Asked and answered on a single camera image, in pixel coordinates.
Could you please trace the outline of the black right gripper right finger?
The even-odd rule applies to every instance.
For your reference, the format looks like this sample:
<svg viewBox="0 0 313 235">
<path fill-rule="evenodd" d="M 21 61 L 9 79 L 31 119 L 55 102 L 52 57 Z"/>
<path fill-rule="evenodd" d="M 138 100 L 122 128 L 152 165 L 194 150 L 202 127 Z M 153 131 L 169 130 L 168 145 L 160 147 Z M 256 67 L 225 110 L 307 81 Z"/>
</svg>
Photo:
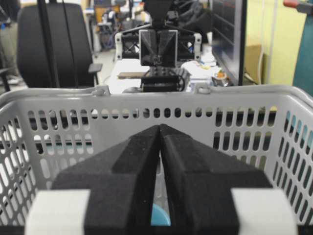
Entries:
<svg viewBox="0 0 313 235">
<path fill-rule="evenodd" d="M 166 124 L 160 136 L 170 209 L 192 234 L 298 234 L 284 192 L 262 170 Z"/>
</svg>

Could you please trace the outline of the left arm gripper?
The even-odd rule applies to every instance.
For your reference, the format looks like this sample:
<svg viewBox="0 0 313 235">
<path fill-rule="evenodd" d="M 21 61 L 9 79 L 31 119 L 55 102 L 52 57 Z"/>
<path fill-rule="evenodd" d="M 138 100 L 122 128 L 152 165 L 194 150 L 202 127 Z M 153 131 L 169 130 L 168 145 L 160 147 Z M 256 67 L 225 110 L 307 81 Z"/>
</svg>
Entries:
<svg viewBox="0 0 313 235">
<path fill-rule="evenodd" d="M 142 66 L 178 67 L 200 60 L 202 36 L 182 29 L 134 28 L 115 35 L 115 58 L 137 59 Z"/>
</svg>

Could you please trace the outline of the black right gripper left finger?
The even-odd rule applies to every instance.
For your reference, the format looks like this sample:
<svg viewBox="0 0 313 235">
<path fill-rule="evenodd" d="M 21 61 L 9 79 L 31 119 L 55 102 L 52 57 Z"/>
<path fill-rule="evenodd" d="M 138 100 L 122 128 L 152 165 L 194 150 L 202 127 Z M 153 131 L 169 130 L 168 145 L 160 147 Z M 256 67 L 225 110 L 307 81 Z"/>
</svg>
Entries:
<svg viewBox="0 0 313 235">
<path fill-rule="evenodd" d="M 59 172 L 28 214 L 27 235 L 128 235 L 151 224 L 159 126 Z"/>
</svg>

